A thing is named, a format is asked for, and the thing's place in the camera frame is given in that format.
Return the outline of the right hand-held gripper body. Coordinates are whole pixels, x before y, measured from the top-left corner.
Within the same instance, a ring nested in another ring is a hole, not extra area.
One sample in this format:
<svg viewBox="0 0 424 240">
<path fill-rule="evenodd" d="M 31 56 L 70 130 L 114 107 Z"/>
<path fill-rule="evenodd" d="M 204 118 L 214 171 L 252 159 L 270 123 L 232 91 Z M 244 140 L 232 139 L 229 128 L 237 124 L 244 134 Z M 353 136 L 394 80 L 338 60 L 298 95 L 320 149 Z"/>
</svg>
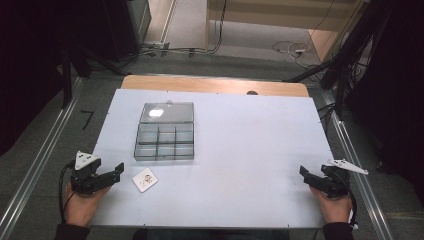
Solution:
<svg viewBox="0 0 424 240">
<path fill-rule="evenodd" d="M 337 198 L 349 193 L 351 172 L 368 174 L 366 169 L 362 169 L 345 159 L 330 159 L 328 163 L 329 166 L 321 166 L 321 171 L 327 179 L 327 186 L 323 189 L 323 192 L 329 198 Z"/>
</svg>

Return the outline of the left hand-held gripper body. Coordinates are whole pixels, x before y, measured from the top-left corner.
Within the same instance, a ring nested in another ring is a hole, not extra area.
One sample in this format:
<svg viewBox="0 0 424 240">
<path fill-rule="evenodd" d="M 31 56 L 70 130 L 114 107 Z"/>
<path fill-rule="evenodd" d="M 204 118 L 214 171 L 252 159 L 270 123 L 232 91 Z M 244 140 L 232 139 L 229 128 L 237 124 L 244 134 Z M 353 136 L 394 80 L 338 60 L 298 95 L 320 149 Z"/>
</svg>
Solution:
<svg viewBox="0 0 424 240">
<path fill-rule="evenodd" d="M 74 192 L 91 195 L 96 192 L 95 178 L 96 170 L 101 165 L 101 158 L 78 151 L 75 157 L 75 164 L 72 169 L 71 188 Z"/>
</svg>

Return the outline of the person's right hand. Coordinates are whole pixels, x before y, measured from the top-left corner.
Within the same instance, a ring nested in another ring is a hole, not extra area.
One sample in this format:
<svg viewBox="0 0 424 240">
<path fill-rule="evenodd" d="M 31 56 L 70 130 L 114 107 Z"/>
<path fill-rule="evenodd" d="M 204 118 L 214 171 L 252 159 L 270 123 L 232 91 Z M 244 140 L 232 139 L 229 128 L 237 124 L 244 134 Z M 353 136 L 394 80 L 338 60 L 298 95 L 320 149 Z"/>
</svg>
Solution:
<svg viewBox="0 0 424 240">
<path fill-rule="evenodd" d="M 326 223 L 348 223 L 353 207 L 348 196 L 328 198 L 323 192 L 311 187 L 312 194 L 319 203 L 321 214 Z"/>
</svg>

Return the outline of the person's left hand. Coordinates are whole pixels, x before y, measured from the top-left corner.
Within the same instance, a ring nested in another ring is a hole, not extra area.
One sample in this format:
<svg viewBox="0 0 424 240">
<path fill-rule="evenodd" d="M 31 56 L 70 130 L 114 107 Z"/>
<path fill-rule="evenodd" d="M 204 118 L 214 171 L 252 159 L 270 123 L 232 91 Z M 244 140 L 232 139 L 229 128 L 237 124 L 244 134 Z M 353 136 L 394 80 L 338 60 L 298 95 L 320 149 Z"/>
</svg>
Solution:
<svg viewBox="0 0 424 240">
<path fill-rule="evenodd" d="M 67 224 L 89 228 L 102 198 L 110 187 L 101 189 L 92 195 L 79 195 L 72 191 L 71 184 L 66 186 L 65 221 Z"/>
</svg>

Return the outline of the small white printed packet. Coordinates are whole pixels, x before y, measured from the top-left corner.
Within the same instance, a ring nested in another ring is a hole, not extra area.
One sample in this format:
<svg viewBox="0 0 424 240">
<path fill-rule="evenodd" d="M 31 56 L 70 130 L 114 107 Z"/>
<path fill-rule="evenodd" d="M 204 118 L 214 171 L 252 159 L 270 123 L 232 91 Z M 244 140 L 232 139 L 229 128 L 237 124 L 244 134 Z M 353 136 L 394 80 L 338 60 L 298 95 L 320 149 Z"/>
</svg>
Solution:
<svg viewBox="0 0 424 240">
<path fill-rule="evenodd" d="M 150 168 L 145 168 L 140 173 L 132 178 L 133 183 L 136 185 L 141 193 L 147 191 L 150 187 L 158 182 L 157 177 L 154 175 Z"/>
</svg>

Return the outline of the clear plastic compartment box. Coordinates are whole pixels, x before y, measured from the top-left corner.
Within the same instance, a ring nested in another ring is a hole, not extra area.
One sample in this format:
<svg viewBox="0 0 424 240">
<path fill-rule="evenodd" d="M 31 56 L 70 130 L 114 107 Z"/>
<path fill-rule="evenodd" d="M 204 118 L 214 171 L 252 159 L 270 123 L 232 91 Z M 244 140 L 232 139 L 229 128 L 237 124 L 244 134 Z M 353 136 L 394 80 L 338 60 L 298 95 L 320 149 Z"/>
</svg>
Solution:
<svg viewBox="0 0 424 240">
<path fill-rule="evenodd" d="M 194 159 L 194 104 L 145 103 L 135 141 L 137 161 Z"/>
</svg>

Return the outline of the white board sheet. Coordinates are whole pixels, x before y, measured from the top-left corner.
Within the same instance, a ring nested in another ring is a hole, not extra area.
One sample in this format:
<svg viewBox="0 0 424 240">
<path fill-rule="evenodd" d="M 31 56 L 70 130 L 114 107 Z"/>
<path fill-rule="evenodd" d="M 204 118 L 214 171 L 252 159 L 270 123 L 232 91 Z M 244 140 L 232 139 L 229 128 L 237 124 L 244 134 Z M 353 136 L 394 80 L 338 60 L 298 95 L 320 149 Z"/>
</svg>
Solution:
<svg viewBox="0 0 424 240">
<path fill-rule="evenodd" d="M 145 103 L 194 104 L 194 159 L 134 158 Z M 314 102 L 277 97 L 119 89 L 94 149 L 109 171 L 125 170 L 102 203 L 97 225 L 183 228 L 317 228 L 317 201 L 299 173 L 332 157 Z M 141 193 L 132 178 L 150 168 Z"/>
</svg>

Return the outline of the black metal stand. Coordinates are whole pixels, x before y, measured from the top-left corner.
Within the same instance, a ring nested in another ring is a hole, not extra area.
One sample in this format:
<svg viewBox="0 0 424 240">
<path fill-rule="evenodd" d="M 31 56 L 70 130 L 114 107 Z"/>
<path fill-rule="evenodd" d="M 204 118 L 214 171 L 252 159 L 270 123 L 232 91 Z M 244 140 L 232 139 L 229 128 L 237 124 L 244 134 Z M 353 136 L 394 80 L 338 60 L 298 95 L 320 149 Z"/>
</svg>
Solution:
<svg viewBox="0 0 424 240">
<path fill-rule="evenodd" d="M 323 90 L 330 90 L 334 84 L 337 84 L 333 111 L 341 118 L 345 87 L 351 76 L 351 66 L 360 58 L 370 40 L 383 29 L 394 2 L 395 0 L 371 0 L 334 57 L 296 77 L 287 79 L 286 83 L 299 83 L 307 77 L 325 70 L 320 86 Z"/>
<path fill-rule="evenodd" d="M 72 81 L 71 81 L 71 68 L 74 68 L 79 76 L 89 77 L 92 69 L 88 64 L 88 60 L 94 60 L 106 69 L 111 70 L 115 74 L 127 76 L 128 72 L 124 72 L 120 68 L 112 65 L 106 58 L 96 54 L 95 52 L 72 42 L 69 40 L 62 40 L 61 44 L 61 58 L 62 58 L 62 78 L 63 78 L 63 96 L 64 100 L 62 108 L 66 108 L 71 102 L 72 95 Z"/>
</svg>

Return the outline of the dark curtain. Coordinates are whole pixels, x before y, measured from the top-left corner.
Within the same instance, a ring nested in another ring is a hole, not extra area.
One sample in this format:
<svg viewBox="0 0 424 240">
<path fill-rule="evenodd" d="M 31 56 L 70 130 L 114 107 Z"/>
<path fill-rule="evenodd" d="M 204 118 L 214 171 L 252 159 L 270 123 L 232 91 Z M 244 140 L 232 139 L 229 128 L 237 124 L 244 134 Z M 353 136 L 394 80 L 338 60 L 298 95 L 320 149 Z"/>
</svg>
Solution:
<svg viewBox="0 0 424 240">
<path fill-rule="evenodd" d="M 395 0 L 368 68 L 345 104 L 378 140 L 383 164 L 424 205 L 424 0 Z"/>
<path fill-rule="evenodd" d="M 0 0 L 0 156 L 9 151 L 66 80 L 62 48 L 81 76 L 96 0 Z"/>
</svg>

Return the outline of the wooden table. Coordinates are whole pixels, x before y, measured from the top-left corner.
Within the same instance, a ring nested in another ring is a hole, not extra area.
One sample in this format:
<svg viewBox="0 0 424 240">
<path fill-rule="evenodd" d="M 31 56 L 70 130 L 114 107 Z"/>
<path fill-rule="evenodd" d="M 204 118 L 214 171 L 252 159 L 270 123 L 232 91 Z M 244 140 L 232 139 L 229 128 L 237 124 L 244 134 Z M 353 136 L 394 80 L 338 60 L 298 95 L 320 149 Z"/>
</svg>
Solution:
<svg viewBox="0 0 424 240">
<path fill-rule="evenodd" d="M 302 83 L 172 75 L 129 75 L 124 78 L 121 88 L 262 96 L 309 96 L 307 87 Z"/>
</svg>

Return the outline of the grey power strip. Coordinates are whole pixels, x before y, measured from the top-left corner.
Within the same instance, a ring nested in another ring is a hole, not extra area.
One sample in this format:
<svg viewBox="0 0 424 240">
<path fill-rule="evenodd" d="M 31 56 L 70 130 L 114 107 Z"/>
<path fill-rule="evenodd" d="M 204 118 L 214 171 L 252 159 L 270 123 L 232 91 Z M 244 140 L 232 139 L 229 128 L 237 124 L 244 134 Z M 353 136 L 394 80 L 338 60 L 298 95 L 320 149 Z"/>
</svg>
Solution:
<svg viewBox="0 0 424 240">
<path fill-rule="evenodd" d="M 168 43 L 146 43 L 142 45 L 141 55 L 148 55 L 151 57 L 165 56 L 170 51 Z"/>
</svg>

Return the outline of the black cabinet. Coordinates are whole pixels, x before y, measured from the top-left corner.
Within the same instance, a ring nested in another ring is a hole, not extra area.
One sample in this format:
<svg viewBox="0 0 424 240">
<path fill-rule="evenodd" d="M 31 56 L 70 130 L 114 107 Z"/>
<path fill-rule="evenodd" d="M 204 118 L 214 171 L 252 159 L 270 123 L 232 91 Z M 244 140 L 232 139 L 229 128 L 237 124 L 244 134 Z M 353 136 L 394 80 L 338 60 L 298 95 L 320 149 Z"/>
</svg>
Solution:
<svg viewBox="0 0 424 240">
<path fill-rule="evenodd" d="M 109 42 L 106 56 L 120 61 L 137 55 L 152 20 L 148 0 L 101 0 Z"/>
</svg>

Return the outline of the light wooden shelf unit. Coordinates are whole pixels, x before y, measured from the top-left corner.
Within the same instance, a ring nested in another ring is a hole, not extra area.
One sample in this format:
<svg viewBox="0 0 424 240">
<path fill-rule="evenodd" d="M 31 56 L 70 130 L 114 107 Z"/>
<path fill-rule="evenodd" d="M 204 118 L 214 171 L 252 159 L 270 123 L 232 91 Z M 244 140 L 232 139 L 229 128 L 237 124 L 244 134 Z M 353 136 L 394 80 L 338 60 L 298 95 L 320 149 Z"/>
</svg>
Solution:
<svg viewBox="0 0 424 240">
<path fill-rule="evenodd" d="M 308 29 L 321 62 L 338 50 L 345 33 L 359 21 L 369 0 L 207 0 L 205 44 L 209 39 L 209 22 L 230 22 Z"/>
</svg>

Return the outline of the aluminium floor rail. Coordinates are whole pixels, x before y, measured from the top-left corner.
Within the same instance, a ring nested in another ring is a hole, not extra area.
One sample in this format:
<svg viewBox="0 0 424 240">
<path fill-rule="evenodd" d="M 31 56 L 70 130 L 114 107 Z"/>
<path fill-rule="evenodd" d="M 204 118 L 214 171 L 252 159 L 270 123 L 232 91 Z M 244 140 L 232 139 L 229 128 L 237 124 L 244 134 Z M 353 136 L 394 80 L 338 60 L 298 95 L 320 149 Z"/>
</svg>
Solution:
<svg viewBox="0 0 424 240">
<path fill-rule="evenodd" d="M 333 156 L 336 159 L 344 158 L 349 163 L 362 167 L 363 164 L 360 162 L 345 122 L 338 117 L 335 110 L 330 113 L 326 126 L 327 139 Z M 356 215 L 358 227 L 354 233 L 357 236 L 369 233 L 374 240 L 394 240 L 394 235 L 374 194 L 370 177 L 371 174 L 351 173 L 351 188 L 358 208 Z"/>
<path fill-rule="evenodd" d="M 39 149 L 33 163 L 13 195 L 0 221 L 0 240 L 8 240 L 22 211 L 24 210 L 36 183 L 38 182 L 48 160 L 59 140 L 76 103 L 78 102 L 87 78 L 77 77 L 73 86 L 73 96 L 68 105 L 60 110 L 53 126 Z"/>
</svg>

